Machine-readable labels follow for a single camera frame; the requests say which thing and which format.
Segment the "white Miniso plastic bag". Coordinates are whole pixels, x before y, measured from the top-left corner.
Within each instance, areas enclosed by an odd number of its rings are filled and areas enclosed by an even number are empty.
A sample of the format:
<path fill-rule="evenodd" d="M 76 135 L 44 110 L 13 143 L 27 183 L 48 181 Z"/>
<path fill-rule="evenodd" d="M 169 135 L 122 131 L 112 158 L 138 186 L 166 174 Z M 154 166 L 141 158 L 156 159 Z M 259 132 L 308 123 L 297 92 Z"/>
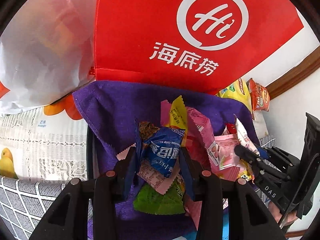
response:
<path fill-rule="evenodd" d="M 51 104 L 91 80 L 95 4 L 22 4 L 1 34 L 1 113 Z"/>

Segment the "blue tissue pack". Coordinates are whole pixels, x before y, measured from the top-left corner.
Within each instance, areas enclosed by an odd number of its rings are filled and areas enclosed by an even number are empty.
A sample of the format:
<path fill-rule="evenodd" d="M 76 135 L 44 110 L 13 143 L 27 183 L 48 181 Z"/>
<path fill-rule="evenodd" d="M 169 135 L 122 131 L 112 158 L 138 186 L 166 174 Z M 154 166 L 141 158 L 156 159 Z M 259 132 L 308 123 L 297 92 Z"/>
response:
<path fill-rule="evenodd" d="M 223 240 L 229 240 L 229 208 L 225 208 L 223 210 L 223 228 L 222 228 L 222 239 Z M 180 237 L 175 238 L 177 239 L 183 239 L 183 240 L 195 240 L 196 238 L 196 230 L 193 229 L 190 233 L 184 233 Z"/>

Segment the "grey checked blanket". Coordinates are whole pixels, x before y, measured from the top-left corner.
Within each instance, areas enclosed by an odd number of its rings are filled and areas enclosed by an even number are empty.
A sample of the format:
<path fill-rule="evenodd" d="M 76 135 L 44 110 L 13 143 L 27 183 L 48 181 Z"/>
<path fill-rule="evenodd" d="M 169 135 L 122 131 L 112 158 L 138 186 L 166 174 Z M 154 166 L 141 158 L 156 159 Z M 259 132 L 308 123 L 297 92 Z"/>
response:
<path fill-rule="evenodd" d="M 67 180 L 15 179 L 1 176 L 1 219 L 14 239 L 29 239 Z"/>

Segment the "pink yellow snack packet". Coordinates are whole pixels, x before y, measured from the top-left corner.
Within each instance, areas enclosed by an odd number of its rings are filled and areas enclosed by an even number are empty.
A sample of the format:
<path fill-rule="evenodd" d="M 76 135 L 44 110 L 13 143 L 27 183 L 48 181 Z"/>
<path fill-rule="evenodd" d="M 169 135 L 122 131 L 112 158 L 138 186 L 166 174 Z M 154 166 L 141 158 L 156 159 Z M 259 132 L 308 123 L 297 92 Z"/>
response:
<path fill-rule="evenodd" d="M 218 172 L 219 146 L 214 137 L 210 119 L 198 110 L 187 107 L 181 96 L 172 103 L 161 102 L 161 125 L 185 130 L 182 146 L 190 158 L 198 161 L 204 169 Z"/>

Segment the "yellow chips bag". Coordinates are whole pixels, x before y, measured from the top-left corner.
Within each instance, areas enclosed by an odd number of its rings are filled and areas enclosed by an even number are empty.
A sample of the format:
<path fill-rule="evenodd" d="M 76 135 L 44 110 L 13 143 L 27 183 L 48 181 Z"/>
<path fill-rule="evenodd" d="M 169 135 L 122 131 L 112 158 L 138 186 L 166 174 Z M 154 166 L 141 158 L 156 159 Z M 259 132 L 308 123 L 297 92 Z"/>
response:
<path fill-rule="evenodd" d="M 231 83 L 228 87 L 220 90 L 217 93 L 217 96 L 220 98 L 229 98 L 229 99 L 240 101 L 252 113 L 251 96 L 243 78 L 237 79 L 236 81 Z"/>

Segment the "red snack packet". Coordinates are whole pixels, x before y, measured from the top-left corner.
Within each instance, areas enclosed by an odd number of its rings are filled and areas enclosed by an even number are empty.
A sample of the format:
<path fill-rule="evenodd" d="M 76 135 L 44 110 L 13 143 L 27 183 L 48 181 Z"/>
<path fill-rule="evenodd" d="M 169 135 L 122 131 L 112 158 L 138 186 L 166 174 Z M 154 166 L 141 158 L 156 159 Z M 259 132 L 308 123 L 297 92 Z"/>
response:
<path fill-rule="evenodd" d="M 236 134 L 237 129 L 235 124 L 226 124 L 227 134 Z"/>

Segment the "white pink snack packet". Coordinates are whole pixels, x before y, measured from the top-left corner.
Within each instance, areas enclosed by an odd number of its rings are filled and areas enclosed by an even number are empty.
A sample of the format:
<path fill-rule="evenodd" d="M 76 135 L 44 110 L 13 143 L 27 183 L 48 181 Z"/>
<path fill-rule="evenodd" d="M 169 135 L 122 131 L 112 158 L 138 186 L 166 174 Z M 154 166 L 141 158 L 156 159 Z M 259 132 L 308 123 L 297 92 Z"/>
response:
<path fill-rule="evenodd" d="M 178 160 L 169 176 L 165 178 L 160 172 L 153 168 L 148 161 L 142 160 L 138 172 L 136 171 L 136 145 L 133 144 L 116 155 L 119 163 L 114 167 L 118 176 L 118 192 L 126 199 L 129 195 L 132 183 L 136 176 L 147 182 L 156 192 L 164 195 L 171 187 L 175 178 L 178 177 L 180 166 Z"/>

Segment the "green snack packet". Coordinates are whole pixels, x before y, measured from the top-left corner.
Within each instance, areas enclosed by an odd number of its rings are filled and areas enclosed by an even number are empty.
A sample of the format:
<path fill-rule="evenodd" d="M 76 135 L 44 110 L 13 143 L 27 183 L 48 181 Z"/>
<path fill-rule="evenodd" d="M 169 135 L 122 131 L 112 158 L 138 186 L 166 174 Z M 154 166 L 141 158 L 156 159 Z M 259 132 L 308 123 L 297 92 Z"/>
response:
<path fill-rule="evenodd" d="M 145 184 L 133 201 L 133 208 L 136 211 L 151 215 L 183 214 L 185 213 L 184 193 L 185 183 L 180 175 L 175 178 L 164 195 L 158 193 L 149 184 Z"/>

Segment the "red paper shopping bag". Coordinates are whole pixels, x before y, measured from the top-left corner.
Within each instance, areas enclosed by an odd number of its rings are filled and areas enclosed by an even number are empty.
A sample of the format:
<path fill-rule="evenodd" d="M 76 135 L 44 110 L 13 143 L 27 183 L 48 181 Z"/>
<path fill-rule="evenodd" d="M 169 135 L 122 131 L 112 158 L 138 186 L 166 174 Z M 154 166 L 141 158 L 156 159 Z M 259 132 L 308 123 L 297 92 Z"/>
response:
<path fill-rule="evenodd" d="M 97 0 L 95 77 L 215 94 L 302 28 L 289 0 Z"/>

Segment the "purple towel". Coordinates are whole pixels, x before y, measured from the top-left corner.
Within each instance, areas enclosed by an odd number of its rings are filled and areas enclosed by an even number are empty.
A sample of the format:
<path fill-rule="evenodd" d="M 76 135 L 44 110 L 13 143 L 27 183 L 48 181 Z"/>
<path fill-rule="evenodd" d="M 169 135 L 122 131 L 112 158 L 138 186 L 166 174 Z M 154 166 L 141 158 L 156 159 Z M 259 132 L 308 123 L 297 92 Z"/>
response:
<path fill-rule="evenodd" d="M 95 81 L 73 93 L 75 106 L 98 138 L 96 143 L 101 173 L 114 168 L 116 155 L 135 142 L 135 121 L 160 124 L 161 101 L 181 96 L 184 104 L 210 119 L 214 135 L 221 135 L 227 123 L 238 118 L 252 142 L 258 143 L 247 107 L 233 99 L 188 90 L 141 83 Z M 132 185 L 126 201 L 116 204 L 120 239 L 195 238 L 193 220 L 184 215 L 150 215 L 134 210 L 133 201 L 145 184 Z"/>

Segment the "brown door frame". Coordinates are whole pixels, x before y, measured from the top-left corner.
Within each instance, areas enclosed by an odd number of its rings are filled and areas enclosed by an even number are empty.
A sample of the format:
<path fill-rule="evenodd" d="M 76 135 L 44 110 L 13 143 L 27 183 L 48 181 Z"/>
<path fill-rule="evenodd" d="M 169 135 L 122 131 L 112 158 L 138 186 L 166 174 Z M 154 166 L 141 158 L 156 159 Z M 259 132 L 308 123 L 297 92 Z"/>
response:
<path fill-rule="evenodd" d="M 299 65 L 293 67 L 287 73 L 267 85 L 270 99 L 275 99 L 295 85 L 305 80 L 319 69 L 319 47 L 309 54 Z"/>

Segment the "white red candy packet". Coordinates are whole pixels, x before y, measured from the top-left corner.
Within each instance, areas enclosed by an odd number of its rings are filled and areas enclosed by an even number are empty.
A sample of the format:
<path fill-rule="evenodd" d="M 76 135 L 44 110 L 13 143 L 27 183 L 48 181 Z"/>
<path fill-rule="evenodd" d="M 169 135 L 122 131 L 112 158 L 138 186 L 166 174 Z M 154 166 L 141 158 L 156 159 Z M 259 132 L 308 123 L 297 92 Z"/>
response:
<path fill-rule="evenodd" d="M 255 146 L 255 144 L 253 144 L 251 139 L 249 139 L 248 133 L 247 133 L 244 125 L 236 116 L 235 116 L 235 125 L 236 125 L 236 129 L 237 129 L 236 137 L 237 137 L 238 141 L 240 142 L 240 144 L 242 146 L 244 146 L 245 148 L 249 149 L 251 152 L 260 156 L 260 153 L 259 153 L 257 147 Z M 225 126 L 225 129 L 224 129 L 222 135 L 229 135 L 229 134 L 227 134 L 226 126 Z"/>

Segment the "light pink snack packet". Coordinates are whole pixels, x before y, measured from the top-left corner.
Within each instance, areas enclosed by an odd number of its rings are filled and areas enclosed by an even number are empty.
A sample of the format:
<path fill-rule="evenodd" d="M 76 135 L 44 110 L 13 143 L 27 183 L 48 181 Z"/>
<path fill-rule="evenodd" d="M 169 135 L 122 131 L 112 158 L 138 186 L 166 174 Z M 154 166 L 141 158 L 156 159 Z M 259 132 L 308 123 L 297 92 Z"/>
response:
<path fill-rule="evenodd" d="M 218 145 L 219 169 L 224 170 L 239 164 L 240 158 L 234 149 L 240 142 L 236 134 L 220 135 L 215 137 Z"/>

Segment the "white fruit print cloth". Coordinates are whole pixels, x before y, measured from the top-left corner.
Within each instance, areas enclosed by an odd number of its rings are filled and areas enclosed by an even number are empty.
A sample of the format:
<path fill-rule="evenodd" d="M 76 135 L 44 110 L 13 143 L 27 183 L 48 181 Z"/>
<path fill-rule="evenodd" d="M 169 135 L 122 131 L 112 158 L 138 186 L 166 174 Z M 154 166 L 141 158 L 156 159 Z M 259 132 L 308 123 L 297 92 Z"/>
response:
<path fill-rule="evenodd" d="M 1 115 L 1 176 L 31 182 L 87 179 L 87 123 L 72 94 L 51 105 Z"/>

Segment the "blue cookie packet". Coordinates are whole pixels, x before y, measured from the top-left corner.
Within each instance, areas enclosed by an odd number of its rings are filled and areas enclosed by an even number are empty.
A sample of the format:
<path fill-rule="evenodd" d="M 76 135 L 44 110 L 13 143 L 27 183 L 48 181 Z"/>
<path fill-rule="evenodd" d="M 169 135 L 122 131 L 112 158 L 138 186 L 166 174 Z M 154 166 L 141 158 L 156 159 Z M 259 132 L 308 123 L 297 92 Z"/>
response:
<path fill-rule="evenodd" d="M 157 127 L 148 121 L 136 121 L 135 126 L 136 171 L 139 171 L 142 161 L 146 160 L 165 178 L 170 177 L 176 164 L 185 130 Z"/>

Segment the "orange chips bag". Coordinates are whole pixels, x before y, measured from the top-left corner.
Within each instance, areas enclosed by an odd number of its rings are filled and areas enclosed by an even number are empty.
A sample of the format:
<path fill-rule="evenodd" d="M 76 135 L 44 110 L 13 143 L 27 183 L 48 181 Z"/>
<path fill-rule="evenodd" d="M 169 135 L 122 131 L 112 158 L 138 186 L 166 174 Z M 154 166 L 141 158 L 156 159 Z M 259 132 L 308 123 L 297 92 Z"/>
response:
<path fill-rule="evenodd" d="M 249 94 L 251 97 L 252 111 L 269 111 L 270 95 L 268 90 L 253 79 L 247 81 Z"/>

